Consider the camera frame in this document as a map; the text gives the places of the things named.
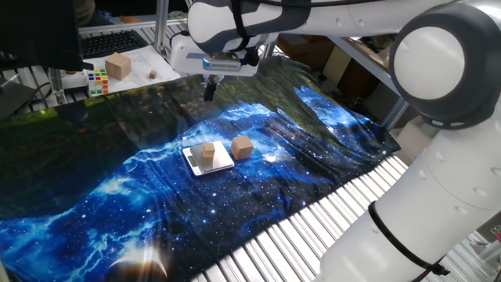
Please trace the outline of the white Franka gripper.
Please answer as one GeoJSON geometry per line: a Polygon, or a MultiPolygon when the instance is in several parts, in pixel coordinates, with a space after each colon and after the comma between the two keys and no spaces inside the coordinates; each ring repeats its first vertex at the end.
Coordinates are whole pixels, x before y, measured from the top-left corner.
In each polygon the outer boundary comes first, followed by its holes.
{"type": "Polygon", "coordinates": [[[204,101],[212,102],[219,83],[225,76],[253,76],[258,70],[259,55],[256,49],[237,52],[206,54],[190,36],[176,35],[171,40],[170,64],[173,70],[183,74],[216,75],[208,81],[204,101]]]}

